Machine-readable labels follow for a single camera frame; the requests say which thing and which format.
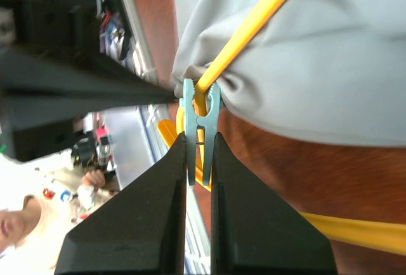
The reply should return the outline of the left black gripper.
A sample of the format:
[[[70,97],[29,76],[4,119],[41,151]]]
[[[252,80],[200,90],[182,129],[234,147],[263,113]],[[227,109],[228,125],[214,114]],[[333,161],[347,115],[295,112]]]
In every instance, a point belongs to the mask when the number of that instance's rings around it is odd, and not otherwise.
[[[95,110],[96,97],[125,105],[176,100],[103,53],[46,48],[1,48],[1,90],[9,95],[1,97],[1,143],[21,162],[86,138],[78,121]]]

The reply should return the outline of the light blue clothespin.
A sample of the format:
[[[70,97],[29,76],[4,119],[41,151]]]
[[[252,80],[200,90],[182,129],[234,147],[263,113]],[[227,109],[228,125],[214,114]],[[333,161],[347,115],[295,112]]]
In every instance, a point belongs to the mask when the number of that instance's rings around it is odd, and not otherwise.
[[[180,98],[180,107],[183,108],[183,126],[186,138],[186,158],[188,169],[188,181],[193,185],[196,181],[196,151],[197,144],[202,144],[202,178],[201,184],[208,186],[211,181],[211,168],[214,155],[214,139],[218,129],[219,109],[221,103],[221,90],[214,83],[207,96],[204,98],[204,105],[209,106],[208,113],[200,116],[195,111],[193,99],[195,97],[195,86],[191,79],[183,82],[183,97]]]

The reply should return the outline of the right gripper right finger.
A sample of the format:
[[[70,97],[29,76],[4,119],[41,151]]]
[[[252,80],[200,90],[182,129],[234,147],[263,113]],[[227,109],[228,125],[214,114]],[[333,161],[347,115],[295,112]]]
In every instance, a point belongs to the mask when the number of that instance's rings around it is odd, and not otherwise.
[[[336,274],[330,241],[214,141],[212,274]]]

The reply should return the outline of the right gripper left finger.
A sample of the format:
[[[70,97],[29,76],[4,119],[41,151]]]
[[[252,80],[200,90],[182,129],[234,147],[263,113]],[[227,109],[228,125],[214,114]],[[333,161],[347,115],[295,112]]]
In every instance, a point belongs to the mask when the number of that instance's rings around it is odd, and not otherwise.
[[[183,274],[186,139],[73,228],[56,274]]]

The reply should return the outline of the yellow hanger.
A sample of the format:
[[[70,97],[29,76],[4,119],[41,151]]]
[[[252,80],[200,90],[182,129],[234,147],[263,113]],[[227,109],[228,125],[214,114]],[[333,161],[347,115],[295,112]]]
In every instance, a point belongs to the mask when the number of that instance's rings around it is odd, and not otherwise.
[[[195,97],[193,103],[198,115],[204,116],[208,113],[209,106],[204,105],[203,102],[210,87],[285,1],[259,0],[216,56],[208,70],[194,84]],[[158,123],[157,127],[166,145],[171,147],[178,134],[184,131],[183,108],[178,109],[175,123],[164,119]],[[202,157],[202,144],[197,144],[196,182],[200,185],[202,185]],[[211,181],[208,186],[202,186],[209,191],[213,188]],[[301,216],[322,234],[333,240],[398,255],[405,254],[405,225],[403,224],[353,220],[305,212],[301,213]]]

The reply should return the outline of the grey underwear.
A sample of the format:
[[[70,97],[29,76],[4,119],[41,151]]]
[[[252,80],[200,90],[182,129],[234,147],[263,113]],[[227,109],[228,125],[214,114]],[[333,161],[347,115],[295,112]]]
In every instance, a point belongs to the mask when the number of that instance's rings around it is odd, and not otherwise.
[[[259,0],[174,0],[176,96]],[[263,130],[325,144],[405,145],[405,0],[287,0],[218,78]]]

